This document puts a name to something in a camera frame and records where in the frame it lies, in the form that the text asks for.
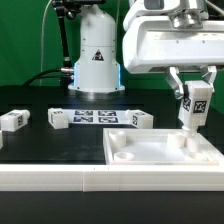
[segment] green wall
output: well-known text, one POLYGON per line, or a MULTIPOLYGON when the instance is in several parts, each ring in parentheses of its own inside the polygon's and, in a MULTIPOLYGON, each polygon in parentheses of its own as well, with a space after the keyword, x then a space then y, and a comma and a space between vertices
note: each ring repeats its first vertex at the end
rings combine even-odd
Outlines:
MULTIPOLYGON (((10 0, 0 7, 0 85, 21 85, 40 72, 41 24, 44 9, 48 0, 10 0)), ((107 13, 116 18, 117 1, 107 0, 101 6, 107 13)), ((122 38, 125 34, 122 22, 128 11, 128 0, 121 0, 118 26, 117 61, 122 65, 122 38)), ((69 50, 73 62, 79 57, 79 18, 66 21, 69 50)), ((56 14, 50 8, 47 15, 45 32, 44 70, 60 68, 62 52, 56 14)), ((122 83, 126 88, 167 89, 162 74, 131 75, 122 66, 122 83)), ((44 80, 43 85, 58 85, 58 81, 44 80)), ((216 93, 212 105, 224 114, 224 73, 219 73, 215 83, 216 93)))

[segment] metal bracket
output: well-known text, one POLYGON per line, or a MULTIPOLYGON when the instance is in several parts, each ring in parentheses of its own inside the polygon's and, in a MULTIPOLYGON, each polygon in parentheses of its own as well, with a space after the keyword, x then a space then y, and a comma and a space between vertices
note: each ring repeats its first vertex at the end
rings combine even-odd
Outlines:
POLYGON ((165 79, 167 83, 174 89, 175 98, 180 100, 184 97, 183 83, 177 76, 179 69, 177 67, 168 67, 165 72, 165 79))
POLYGON ((203 66, 200 68, 202 73, 202 78, 205 82, 207 82, 210 86, 213 87, 213 92, 215 92, 214 89, 214 81, 217 75, 217 68, 216 66, 203 66))

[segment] triangular warning sign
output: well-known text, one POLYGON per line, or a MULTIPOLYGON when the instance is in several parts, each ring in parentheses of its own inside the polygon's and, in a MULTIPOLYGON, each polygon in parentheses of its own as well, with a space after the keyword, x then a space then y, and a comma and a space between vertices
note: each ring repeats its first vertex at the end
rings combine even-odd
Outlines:
POLYGON ((104 61, 103 56, 102 56, 100 50, 98 50, 98 51, 96 52, 96 54, 94 55, 94 57, 93 57, 92 60, 93 60, 93 61, 104 61))

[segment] black table surface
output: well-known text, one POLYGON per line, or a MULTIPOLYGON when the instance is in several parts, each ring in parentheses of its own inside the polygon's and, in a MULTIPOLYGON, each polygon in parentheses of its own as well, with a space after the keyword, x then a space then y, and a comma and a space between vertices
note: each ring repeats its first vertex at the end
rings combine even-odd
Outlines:
MULTIPOLYGON (((0 164, 105 164, 103 128, 70 125, 55 130, 49 108, 140 109, 154 116, 154 128, 181 128, 179 102, 169 90, 127 90, 111 100, 68 96, 59 87, 0 87, 0 115, 28 109, 29 123, 3 132, 0 164)), ((210 108, 199 132, 224 152, 224 116, 210 108)), ((118 125, 120 128, 132 126, 118 125)), ((0 223, 224 223, 224 192, 0 192, 0 223)))

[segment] white cube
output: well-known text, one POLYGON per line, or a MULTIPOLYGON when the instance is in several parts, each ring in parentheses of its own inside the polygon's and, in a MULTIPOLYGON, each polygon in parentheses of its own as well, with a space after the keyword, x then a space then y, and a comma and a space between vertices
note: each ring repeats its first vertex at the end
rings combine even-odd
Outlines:
POLYGON ((138 111, 132 115, 132 125, 139 129, 152 129, 153 116, 143 111, 138 111))
POLYGON ((68 128, 68 116, 61 108, 51 108, 48 110, 48 122, 54 129, 68 128))
POLYGON ((28 110, 12 110, 1 116, 1 130, 14 132, 28 123, 28 110))

